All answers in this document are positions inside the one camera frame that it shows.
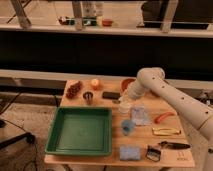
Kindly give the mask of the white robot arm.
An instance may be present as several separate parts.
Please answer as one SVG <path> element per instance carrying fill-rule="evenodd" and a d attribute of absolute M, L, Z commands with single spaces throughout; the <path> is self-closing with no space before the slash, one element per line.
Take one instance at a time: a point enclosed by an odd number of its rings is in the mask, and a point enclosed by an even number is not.
<path fill-rule="evenodd" d="M 120 97 L 121 102 L 133 103 L 148 90 L 163 98 L 209 141 L 202 171 L 213 171 L 213 108 L 169 85 L 164 78 L 162 68 L 140 69 Z"/>

